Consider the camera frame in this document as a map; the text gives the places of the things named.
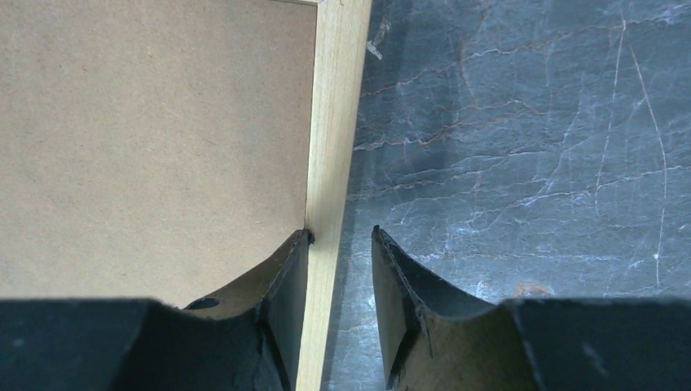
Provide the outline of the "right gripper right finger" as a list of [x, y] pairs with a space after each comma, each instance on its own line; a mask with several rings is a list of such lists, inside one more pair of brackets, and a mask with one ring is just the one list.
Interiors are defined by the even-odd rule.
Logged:
[[389, 390], [687, 390], [690, 303], [674, 297], [514, 298], [448, 283], [372, 230]]

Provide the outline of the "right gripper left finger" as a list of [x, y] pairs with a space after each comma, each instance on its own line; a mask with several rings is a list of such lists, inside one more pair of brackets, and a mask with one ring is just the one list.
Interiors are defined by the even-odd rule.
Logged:
[[313, 235], [178, 309], [147, 298], [4, 299], [4, 390], [293, 390]]

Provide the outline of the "brown backing board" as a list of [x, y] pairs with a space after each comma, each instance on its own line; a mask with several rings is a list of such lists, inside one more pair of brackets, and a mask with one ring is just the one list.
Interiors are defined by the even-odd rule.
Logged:
[[2, 2], [2, 296], [183, 306], [301, 229], [316, 13]]

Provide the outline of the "wooden picture frame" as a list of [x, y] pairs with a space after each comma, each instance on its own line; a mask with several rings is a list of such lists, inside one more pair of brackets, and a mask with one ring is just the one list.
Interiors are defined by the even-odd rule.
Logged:
[[298, 390], [321, 387], [372, 4], [316, 8], [305, 226], [309, 248]]

